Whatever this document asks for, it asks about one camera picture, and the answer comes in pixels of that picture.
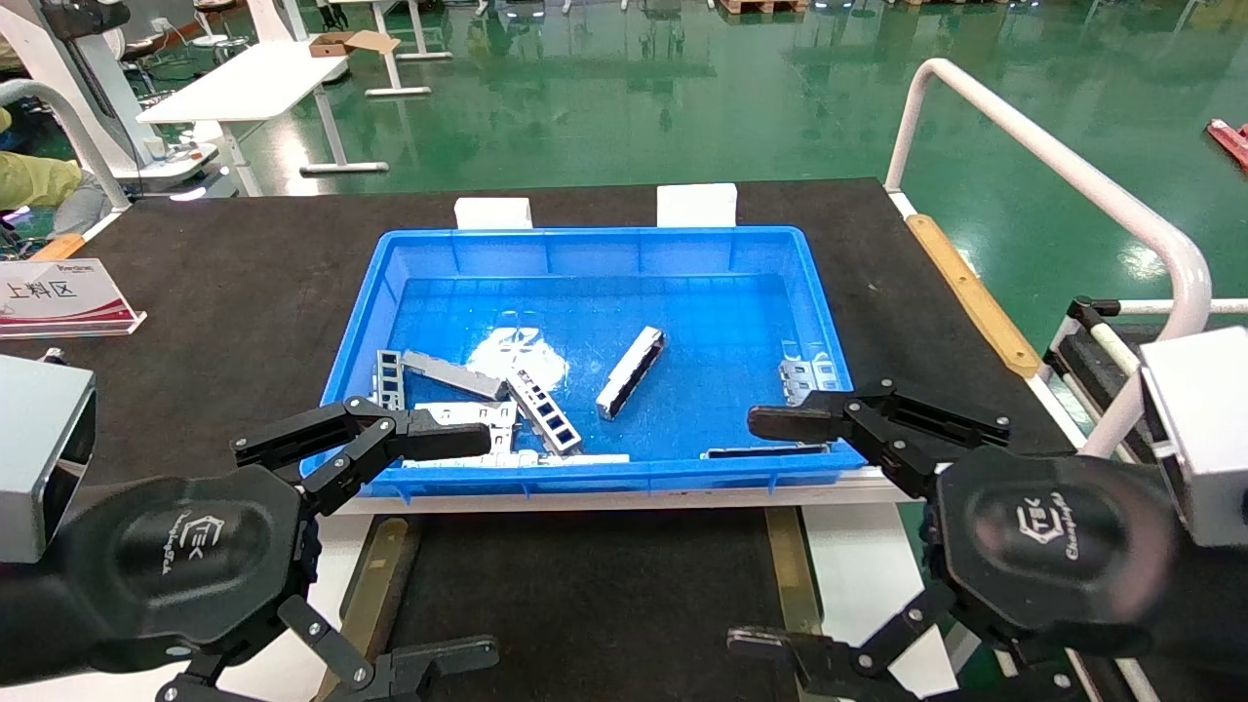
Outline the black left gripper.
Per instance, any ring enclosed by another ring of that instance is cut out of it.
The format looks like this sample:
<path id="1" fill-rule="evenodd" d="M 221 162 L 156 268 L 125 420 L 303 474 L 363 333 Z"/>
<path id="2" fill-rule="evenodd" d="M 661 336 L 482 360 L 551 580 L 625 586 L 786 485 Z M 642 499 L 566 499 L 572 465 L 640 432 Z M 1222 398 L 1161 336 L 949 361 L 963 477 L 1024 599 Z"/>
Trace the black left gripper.
<path id="1" fill-rule="evenodd" d="M 236 465 L 251 466 L 232 473 L 82 488 L 27 565 L 27 675 L 132 675 L 191 650 L 206 656 L 156 701 L 265 701 L 215 683 L 223 663 L 250 661 L 285 625 L 338 678 L 322 701 L 422 701 L 441 677 L 493 667 L 490 636 L 369 662 L 303 600 L 321 551 L 313 513 L 334 513 L 401 458 L 475 457 L 490 443 L 483 423 L 351 397 L 235 438 Z M 326 452 L 293 486 L 272 473 Z"/>

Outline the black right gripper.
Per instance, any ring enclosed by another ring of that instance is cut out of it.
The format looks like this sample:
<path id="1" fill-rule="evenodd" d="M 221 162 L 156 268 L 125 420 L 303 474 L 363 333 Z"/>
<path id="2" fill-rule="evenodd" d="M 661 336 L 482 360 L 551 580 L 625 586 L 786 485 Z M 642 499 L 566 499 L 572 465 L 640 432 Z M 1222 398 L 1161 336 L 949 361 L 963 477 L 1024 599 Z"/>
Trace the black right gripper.
<path id="1" fill-rule="evenodd" d="M 860 647 L 779 628 L 728 631 L 730 652 L 785 665 L 805 692 L 921 701 L 890 666 L 946 613 L 993 643 L 1186 657 L 1186 611 L 1174 588 L 1183 530 L 1158 466 L 1020 456 L 997 447 L 1010 443 L 1008 416 L 896 378 L 811 391 L 797 406 L 754 406 L 748 428 L 764 440 L 849 443 L 902 493 L 927 498 L 935 518 L 934 577 L 943 585 L 924 587 Z M 938 470 L 914 433 L 970 452 Z M 1041 665 L 993 687 L 927 700 L 1077 697 L 1073 677 Z"/>

